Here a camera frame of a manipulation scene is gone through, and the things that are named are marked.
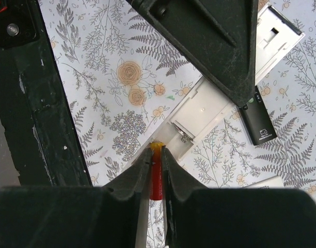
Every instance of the gray floor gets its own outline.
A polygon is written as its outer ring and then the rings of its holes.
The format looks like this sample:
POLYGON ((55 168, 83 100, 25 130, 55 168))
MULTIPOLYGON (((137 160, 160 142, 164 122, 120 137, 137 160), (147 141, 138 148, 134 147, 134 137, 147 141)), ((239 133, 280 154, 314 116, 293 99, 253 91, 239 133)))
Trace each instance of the gray floor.
POLYGON ((0 187, 20 185, 0 120, 0 187))

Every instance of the red battery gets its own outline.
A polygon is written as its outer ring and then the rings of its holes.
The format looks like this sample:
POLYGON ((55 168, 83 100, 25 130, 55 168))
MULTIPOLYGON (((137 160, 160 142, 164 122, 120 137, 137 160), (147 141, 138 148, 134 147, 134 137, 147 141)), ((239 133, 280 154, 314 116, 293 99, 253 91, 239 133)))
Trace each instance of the red battery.
POLYGON ((162 146, 161 142, 150 144, 152 150, 152 172, 151 172, 151 200, 163 199, 163 179, 162 179, 162 146))

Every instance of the floral pattern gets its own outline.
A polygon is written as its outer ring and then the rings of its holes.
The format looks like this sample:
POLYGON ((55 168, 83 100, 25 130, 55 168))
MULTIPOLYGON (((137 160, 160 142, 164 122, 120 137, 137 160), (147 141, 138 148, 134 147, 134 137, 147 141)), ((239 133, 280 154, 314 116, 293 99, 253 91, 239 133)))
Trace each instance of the floral pattern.
MULTIPOLYGON (((201 74, 125 0, 39 4, 90 179, 105 185, 201 74)), ((258 84, 278 138, 251 145, 235 108, 180 165, 218 188, 279 175, 316 202, 316 0, 272 4, 306 34, 258 84)), ((164 247, 162 209, 150 202, 147 247, 164 247)))

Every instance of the white object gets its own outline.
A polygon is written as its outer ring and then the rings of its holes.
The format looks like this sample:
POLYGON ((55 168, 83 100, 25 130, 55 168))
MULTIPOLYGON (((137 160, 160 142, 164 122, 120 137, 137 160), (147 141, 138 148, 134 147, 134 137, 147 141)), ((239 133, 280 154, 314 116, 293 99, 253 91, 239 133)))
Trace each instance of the white object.
MULTIPOLYGON (((256 84, 305 36, 286 23, 269 3, 258 13, 256 84)), ((181 161, 233 107, 229 98, 202 77, 123 170, 153 141, 163 142, 181 161)))
POLYGON ((284 184, 282 181, 282 178, 279 176, 272 177, 266 180, 263 180, 261 182, 257 182, 254 184, 251 184, 246 187, 247 189, 278 189, 278 188, 284 188, 284 184))

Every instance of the printed symbol on battery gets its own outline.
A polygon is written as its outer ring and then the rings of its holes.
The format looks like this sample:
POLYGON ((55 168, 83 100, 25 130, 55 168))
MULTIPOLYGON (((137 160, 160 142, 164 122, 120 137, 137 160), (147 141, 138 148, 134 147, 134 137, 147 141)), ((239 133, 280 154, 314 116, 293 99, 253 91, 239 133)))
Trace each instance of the printed symbol on battery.
POLYGON ((265 134, 268 134, 268 132, 267 132, 266 129, 263 129, 263 130, 260 130, 260 134, 261 134, 261 135, 265 135, 265 134))

